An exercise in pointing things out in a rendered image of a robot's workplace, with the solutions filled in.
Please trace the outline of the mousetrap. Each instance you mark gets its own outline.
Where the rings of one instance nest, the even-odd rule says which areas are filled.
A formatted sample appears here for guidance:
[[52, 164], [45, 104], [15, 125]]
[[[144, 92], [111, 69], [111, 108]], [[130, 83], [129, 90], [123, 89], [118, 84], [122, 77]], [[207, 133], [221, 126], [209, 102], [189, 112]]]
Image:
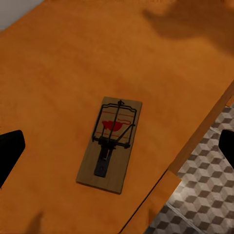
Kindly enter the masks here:
[[104, 96], [76, 182], [121, 194], [141, 107]]

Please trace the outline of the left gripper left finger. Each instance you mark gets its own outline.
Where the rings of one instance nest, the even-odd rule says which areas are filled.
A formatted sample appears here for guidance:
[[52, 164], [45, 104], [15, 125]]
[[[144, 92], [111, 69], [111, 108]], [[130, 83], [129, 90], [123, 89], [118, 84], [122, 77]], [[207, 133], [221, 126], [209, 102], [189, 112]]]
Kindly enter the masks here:
[[22, 130], [0, 135], [0, 188], [24, 149], [25, 140]]

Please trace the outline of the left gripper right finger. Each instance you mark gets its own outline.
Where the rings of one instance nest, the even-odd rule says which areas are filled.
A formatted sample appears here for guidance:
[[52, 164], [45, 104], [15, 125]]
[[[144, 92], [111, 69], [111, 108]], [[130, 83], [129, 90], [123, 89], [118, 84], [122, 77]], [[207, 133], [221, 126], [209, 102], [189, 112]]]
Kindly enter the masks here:
[[218, 146], [234, 169], [234, 132], [223, 130]]

